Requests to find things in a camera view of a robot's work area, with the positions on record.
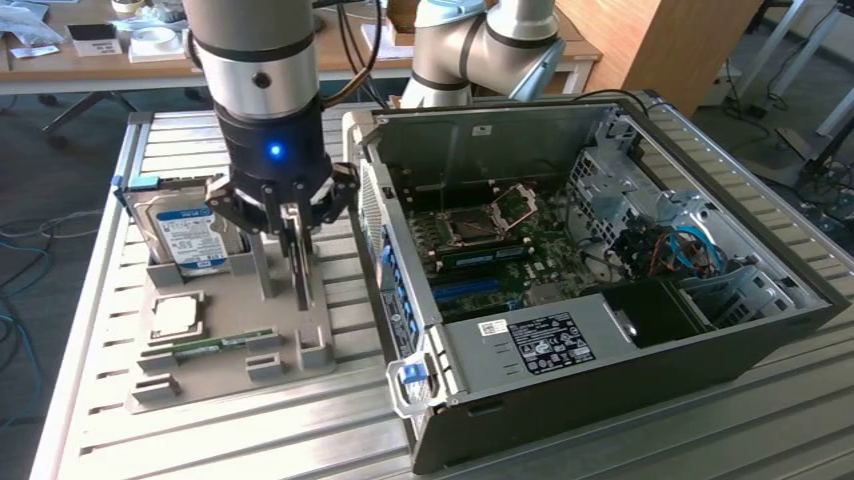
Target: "wooden cabinet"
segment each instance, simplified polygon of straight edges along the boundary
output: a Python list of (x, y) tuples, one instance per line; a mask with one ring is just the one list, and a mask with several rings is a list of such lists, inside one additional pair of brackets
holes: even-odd
[(693, 114), (762, 0), (557, 0), (602, 50), (586, 91), (653, 89)]

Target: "motherboard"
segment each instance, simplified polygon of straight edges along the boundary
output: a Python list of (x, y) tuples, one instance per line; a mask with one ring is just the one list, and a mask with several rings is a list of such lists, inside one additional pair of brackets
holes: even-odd
[(410, 212), (446, 322), (575, 298), (602, 281), (567, 235), (561, 191), (530, 182), (495, 193), (490, 203)]

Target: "power supply label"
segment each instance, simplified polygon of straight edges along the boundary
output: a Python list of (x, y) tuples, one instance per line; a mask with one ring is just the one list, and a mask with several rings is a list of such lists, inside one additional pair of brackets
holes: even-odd
[(510, 324), (510, 335), (534, 375), (597, 359), (569, 313)]
[(199, 273), (226, 263), (223, 238), (211, 230), (214, 220), (210, 208), (158, 213), (160, 231), (175, 263), (187, 269), (199, 270)]

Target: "blue cable on floor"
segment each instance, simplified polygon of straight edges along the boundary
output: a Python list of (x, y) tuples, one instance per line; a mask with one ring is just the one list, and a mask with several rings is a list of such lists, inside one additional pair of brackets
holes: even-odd
[(10, 322), (12, 324), (12, 328), (18, 328), (18, 333), (20, 334), (22, 340), (24, 341), (24, 349), (27, 350), (27, 356), (30, 357), (30, 363), (32, 364), (34, 378), (36, 381), (36, 388), (34, 389), (30, 402), (27, 403), (24, 408), (22, 408), (18, 414), (12, 418), (10, 418), (6, 422), (3, 422), (3, 425), (0, 425), (0, 433), (3, 433), (6, 429), (10, 428), (10, 426), (12, 426), (12, 424), (18, 421), (19, 418), (26, 417), (32, 412), (32, 410), (36, 408), (39, 404), (39, 399), (42, 398), (42, 372), (39, 370), (39, 361), (36, 360), (36, 352), (32, 348), (32, 341), (30, 339), (30, 334), (27, 333), (27, 330), (22, 325), (19, 325), (19, 323), (15, 321), (12, 317), (0, 314), (0, 320), (3, 320), (4, 322)]
[(10, 298), (10, 297), (18, 295), (19, 293), (22, 293), (30, 287), (32, 287), (36, 284), (36, 282), (39, 282), (39, 280), (42, 280), (44, 278), (44, 276), (48, 274), (48, 271), (51, 270), (51, 254), (47, 252), (47, 250), (43, 250), (40, 248), (16, 247), (15, 245), (11, 245), (11, 244), (8, 244), (6, 242), (0, 242), (0, 247), (8, 248), (10, 250), (18, 250), (20, 252), (34, 252), (34, 253), (40, 254), (44, 257), (44, 265), (42, 266), (42, 271), (34, 277), (34, 279), (30, 282), (27, 282), (16, 290), (0, 295), (0, 298)]

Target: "blue led light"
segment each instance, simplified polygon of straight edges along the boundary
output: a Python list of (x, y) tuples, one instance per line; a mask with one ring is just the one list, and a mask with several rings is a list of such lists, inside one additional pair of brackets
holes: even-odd
[(285, 146), (281, 143), (271, 143), (267, 146), (267, 154), (274, 160), (282, 160), (285, 158)]

